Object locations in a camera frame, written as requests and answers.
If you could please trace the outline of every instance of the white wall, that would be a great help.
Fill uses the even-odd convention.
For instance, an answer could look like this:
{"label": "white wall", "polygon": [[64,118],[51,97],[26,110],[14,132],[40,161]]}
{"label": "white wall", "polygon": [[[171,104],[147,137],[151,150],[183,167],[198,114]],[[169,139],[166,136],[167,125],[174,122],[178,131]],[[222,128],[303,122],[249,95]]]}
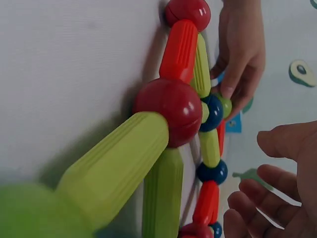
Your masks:
{"label": "white wall", "polygon": [[[128,117],[141,85],[158,77],[166,3],[1,2],[0,184],[34,180],[54,187],[69,165]],[[213,51],[222,3],[210,4],[207,44]],[[197,163],[199,152],[195,143],[192,148],[181,149],[183,224],[197,195],[193,156]],[[142,185],[101,236],[140,237],[141,214]]]}

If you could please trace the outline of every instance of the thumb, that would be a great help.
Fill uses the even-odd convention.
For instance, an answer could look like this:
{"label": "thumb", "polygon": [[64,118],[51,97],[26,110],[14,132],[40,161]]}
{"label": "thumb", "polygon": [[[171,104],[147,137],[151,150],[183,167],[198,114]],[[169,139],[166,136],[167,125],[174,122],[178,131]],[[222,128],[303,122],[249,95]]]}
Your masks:
{"label": "thumb", "polygon": [[288,158],[298,162],[299,152],[307,143],[307,138],[316,133],[317,121],[280,125],[271,131],[260,131],[257,141],[268,156]]}
{"label": "thumb", "polygon": [[230,56],[229,64],[226,68],[223,81],[221,82],[221,94],[223,97],[230,99],[236,89],[240,78],[246,68],[249,59],[245,56]]}

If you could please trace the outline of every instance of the fingernail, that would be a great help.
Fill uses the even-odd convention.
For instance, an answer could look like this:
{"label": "fingernail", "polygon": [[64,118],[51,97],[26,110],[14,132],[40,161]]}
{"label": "fingernail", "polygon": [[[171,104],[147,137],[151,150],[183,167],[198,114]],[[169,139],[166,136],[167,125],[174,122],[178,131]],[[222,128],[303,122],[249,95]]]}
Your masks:
{"label": "fingernail", "polygon": [[221,95],[224,98],[230,99],[233,94],[234,88],[233,87],[222,87],[221,89]]}

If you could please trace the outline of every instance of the magnetic building toy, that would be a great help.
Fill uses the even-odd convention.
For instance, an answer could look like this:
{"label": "magnetic building toy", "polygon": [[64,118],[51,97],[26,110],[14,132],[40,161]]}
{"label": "magnetic building toy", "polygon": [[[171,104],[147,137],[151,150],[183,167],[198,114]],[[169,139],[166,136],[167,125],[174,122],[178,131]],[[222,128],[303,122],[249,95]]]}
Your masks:
{"label": "magnetic building toy", "polygon": [[[0,237],[92,238],[144,180],[143,238],[219,238],[224,118],[231,102],[211,94],[204,0],[171,0],[171,27],[159,78],[138,93],[133,116],[75,162],[51,190],[36,183],[0,187]],[[183,161],[178,147],[198,133],[202,182],[193,222],[179,227]]]}

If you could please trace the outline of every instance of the open hand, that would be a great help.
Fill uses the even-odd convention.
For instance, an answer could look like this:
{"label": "open hand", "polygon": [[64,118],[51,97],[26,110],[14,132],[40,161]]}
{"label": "open hand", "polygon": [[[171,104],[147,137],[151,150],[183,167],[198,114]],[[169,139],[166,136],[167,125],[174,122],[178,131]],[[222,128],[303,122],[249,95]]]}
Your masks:
{"label": "open hand", "polygon": [[265,66],[264,28],[260,0],[224,0],[219,19],[219,57],[211,79],[225,71],[220,90],[231,98],[235,116],[253,97]]}
{"label": "open hand", "polygon": [[[254,180],[240,183],[230,195],[224,214],[226,238],[316,238],[317,237],[317,121],[278,126],[258,134],[258,144],[270,157],[297,162],[297,174],[262,165],[258,175],[290,198],[294,206]],[[272,225],[257,209],[284,229]]]}

